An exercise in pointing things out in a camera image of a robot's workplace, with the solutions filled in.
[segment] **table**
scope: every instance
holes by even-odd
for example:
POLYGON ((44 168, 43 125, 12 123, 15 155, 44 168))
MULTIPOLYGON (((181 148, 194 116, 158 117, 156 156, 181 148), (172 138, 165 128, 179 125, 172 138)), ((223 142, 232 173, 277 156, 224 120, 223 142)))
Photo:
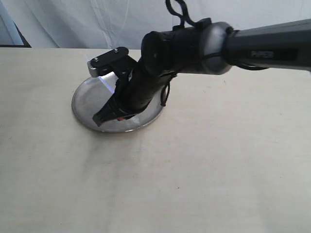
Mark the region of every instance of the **table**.
POLYGON ((70 108, 103 52, 0 49, 0 232, 311 231, 308 72, 181 74, 156 122, 103 134, 70 108))

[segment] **round metal plate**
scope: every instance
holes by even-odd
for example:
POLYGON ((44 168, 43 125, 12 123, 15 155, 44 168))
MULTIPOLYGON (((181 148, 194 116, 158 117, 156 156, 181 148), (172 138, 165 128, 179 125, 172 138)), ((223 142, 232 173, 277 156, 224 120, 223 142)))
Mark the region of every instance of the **round metal plate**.
POLYGON ((150 102, 147 109, 129 120, 112 120, 98 127, 92 117, 97 113, 114 92, 117 77, 109 73, 98 78, 88 78, 75 91, 72 110, 76 118, 85 126, 101 132, 123 133, 145 127, 156 120, 163 107, 160 105, 160 92, 150 102))

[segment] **white backdrop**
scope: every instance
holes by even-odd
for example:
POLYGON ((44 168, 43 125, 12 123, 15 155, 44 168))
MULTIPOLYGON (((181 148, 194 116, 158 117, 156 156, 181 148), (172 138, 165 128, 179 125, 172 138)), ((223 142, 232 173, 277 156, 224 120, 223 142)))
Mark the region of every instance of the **white backdrop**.
MULTIPOLYGON (((167 12, 164 0, 1 1, 32 47, 139 49, 146 33, 170 30, 178 22, 167 12)), ((211 17, 236 29, 311 17, 307 0, 186 2, 193 20, 211 17)))

